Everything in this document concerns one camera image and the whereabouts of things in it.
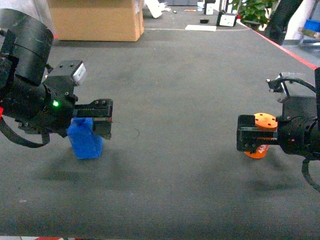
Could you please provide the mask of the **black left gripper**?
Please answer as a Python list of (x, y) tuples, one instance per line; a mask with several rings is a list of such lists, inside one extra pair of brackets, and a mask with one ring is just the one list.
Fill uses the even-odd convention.
[(75, 105), (78, 98), (74, 95), (75, 84), (67, 75), (48, 75), (41, 84), (45, 98), (40, 100), (40, 107), (35, 116), (24, 120), (18, 127), (26, 134), (58, 134), (67, 136), (72, 116), (93, 118), (93, 132), (106, 140), (112, 137), (113, 100), (101, 98), (89, 104)]

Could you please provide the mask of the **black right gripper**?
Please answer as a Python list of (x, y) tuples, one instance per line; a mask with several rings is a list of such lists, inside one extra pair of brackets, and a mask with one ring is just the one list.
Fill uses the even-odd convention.
[(254, 115), (237, 119), (236, 149), (256, 152), (261, 145), (280, 145), (288, 155), (320, 159), (320, 131), (316, 98), (292, 96), (282, 104), (277, 131), (258, 130)]

